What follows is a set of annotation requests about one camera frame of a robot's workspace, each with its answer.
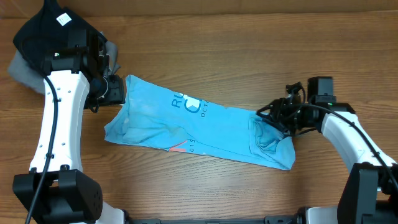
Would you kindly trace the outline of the light blue printed t-shirt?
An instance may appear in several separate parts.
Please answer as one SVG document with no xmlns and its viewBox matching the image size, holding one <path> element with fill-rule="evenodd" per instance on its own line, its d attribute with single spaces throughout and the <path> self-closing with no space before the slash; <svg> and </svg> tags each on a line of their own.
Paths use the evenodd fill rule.
<svg viewBox="0 0 398 224">
<path fill-rule="evenodd" d="M 219 157 L 289 170 L 292 139 L 255 111 L 224 107 L 146 82 L 126 78 L 126 102 L 105 127 L 105 140 L 165 151 Z"/>
</svg>

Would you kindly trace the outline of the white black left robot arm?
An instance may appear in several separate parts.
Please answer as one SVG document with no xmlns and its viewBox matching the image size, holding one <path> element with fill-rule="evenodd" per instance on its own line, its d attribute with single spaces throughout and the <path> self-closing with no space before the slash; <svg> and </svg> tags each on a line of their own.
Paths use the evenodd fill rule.
<svg viewBox="0 0 398 224">
<path fill-rule="evenodd" d="M 83 111 L 123 102 L 121 79 L 108 72 L 107 47 L 73 44 L 46 53 L 40 77 L 45 105 L 39 143 L 26 174 L 12 189 L 27 209 L 26 223 L 129 223 L 125 210 L 103 199 L 100 184 L 83 172 Z"/>
</svg>

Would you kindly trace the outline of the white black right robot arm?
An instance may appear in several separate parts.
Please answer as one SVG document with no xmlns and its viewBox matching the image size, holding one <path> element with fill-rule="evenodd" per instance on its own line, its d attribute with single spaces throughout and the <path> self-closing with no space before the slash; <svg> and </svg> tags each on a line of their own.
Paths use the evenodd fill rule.
<svg viewBox="0 0 398 224">
<path fill-rule="evenodd" d="M 263 121 L 297 136 L 317 130 L 338 151 L 349 177 L 335 207 L 304 207 L 284 223 L 397 223 L 397 162 L 386 155 L 359 123 L 348 103 L 339 103 L 331 77 L 286 86 L 279 98 L 256 114 Z"/>
</svg>

